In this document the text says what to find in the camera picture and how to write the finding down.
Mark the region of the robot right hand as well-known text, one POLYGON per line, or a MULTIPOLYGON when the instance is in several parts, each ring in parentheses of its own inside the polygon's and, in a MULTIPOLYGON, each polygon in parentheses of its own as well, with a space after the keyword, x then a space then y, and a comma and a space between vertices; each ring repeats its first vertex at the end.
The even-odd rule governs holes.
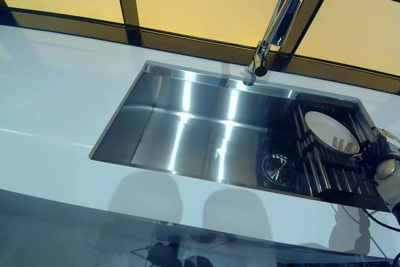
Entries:
POLYGON ((374 164, 389 159, 399 161, 399 138, 391 132, 375 126, 372 127, 372 131, 377 140, 364 148, 362 151, 363 160, 374 164))

